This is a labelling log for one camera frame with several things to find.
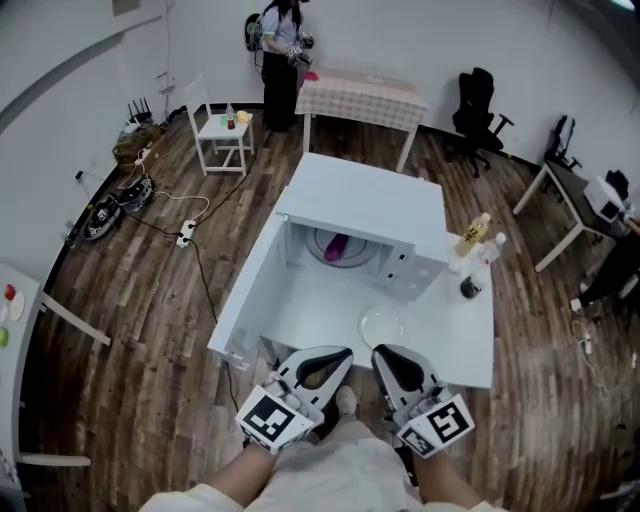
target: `dark tabletop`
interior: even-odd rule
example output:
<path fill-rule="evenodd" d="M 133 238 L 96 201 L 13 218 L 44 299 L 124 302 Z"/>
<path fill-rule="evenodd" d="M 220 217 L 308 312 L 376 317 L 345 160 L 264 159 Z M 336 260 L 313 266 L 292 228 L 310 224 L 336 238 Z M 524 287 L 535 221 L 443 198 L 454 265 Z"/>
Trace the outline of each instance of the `dark tabletop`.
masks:
<path fill-rule="evenodd" d="M 585 226 L 611 238 L 620 238 L 626 234 L 627 230 L 620 221 L 615 220 L 609 224 L 593 212 L 589 201 L 584 196 L 584 189 L 589 183 L 587 180 L 554 162 L 547 161 L 547 165 L 558 178 Z"/>

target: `yellow object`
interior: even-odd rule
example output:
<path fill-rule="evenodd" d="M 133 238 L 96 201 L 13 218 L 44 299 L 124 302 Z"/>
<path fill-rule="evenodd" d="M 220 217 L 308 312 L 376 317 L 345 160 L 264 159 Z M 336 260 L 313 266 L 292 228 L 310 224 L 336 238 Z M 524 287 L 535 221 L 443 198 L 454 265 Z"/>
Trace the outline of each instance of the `yellow object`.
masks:
<path fill-rule="evenodd" d="M 473 219 L 471 225 L 467 228 L 464 234 L 458 240 L 455 246 L 455 251 L 458 256 L 465 257 L 471 252 L 471 249 L 482 239 L 489 229 L 489 221 L 491 215 L 483 213 L 479 217 Z"/>

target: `red apple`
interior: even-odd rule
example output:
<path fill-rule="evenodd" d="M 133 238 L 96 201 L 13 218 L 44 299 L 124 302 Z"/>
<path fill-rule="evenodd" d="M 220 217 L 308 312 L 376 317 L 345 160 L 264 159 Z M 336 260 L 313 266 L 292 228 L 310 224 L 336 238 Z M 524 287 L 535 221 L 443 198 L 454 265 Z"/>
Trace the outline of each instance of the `red apple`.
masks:
<path fill-rule="evenodd" d="M 7 299 L 8 301 L 12 301 L 15 296 L 16 296 L 16 289 L 13 286 L 8 284 L 7 286 L 4 287 L 5 299 Z"/>

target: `white appliance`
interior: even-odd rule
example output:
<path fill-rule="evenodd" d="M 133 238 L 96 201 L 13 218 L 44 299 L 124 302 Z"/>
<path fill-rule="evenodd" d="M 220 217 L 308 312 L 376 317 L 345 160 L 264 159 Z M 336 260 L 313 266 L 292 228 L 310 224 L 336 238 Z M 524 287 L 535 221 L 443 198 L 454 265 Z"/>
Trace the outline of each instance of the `white appliance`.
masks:
<path fill-rule="evenodd" d="M 342 260 L 329 264 L 323 251 L 337 233 L 349 242 Z M 292 300 L 318 318 L 317 329 L 332 332 L 327 345 L 345 344 L 340 338 L 357 336 L 365 311 L 344 329 L 337 315 L 329 315 L 336 325 L 327 329 L 327 316 L 319 320 L 314 311 L 344 311 L 340 301 L 356 292 L 415 301 L 447 266 L 449 245 L 439 185 L 305 153 L 238 275 L 208 347 L 234 366 L 248 367 L 247 354 L 273 324 L 285 322 L 290 332 L 299 327 L 293 324 L 305 315 L 287 317 Z M 305 329 L 314 328 L 310 323 L 307 318 Z"/>
<path fill-rule="evenodd" d="M 625 209 L 616 189 L 600 176 L 589 181 L 584 195 L 593 212 L 605 222 L 612 223 Z"/>

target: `checkered tablecloth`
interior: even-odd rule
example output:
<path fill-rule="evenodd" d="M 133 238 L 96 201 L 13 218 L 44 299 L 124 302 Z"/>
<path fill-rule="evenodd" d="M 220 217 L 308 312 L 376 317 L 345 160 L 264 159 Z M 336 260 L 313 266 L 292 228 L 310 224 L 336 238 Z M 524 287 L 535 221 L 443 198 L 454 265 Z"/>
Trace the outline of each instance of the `checkered tablecloth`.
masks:
<path fill-rule="evenodd" d="M 305 80 L 296 114 L 340 117 L 410 132 L 427 111 L 415 87 L 406 82 L 338 69 L 315 72 L 319 80 Z"/>

